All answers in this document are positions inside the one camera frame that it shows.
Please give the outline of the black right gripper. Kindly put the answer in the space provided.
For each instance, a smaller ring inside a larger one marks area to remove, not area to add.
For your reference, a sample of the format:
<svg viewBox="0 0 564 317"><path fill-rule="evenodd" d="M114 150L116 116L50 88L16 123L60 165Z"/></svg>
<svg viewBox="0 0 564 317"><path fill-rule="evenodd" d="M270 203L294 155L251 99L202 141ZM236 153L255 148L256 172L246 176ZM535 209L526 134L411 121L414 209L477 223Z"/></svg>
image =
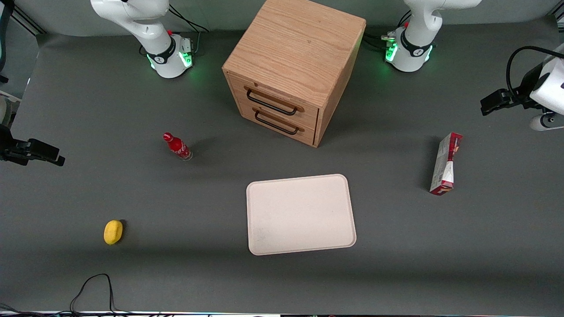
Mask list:
<svg viewBox="0 0 564 317"><path fill-rule="evenodd" d="M8 127L0 126L0 160L10 161L18 165L28 165L29 160L45 161L56 166L64 166L65 157L59 155L59 148L30 139L30 159L26 150L26 142L13 138Z"/></svg>

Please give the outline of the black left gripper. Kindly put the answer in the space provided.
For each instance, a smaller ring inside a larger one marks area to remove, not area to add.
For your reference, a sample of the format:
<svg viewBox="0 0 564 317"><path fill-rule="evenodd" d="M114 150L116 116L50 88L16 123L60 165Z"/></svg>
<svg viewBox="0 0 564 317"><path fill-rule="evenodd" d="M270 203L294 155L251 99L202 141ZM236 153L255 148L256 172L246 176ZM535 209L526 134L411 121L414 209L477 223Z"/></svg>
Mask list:
<svg viewBox="0 0 564 317"><path fill-rule="evenodd" d="M524 110L538 110L538 102L532 100L530 97L532 92L533 88L514 88L513 90L498 89L492 94L492 98L495 102L481 100L481 114L482 116L487 116L494 111L516 106L523 106Z"/></svg>

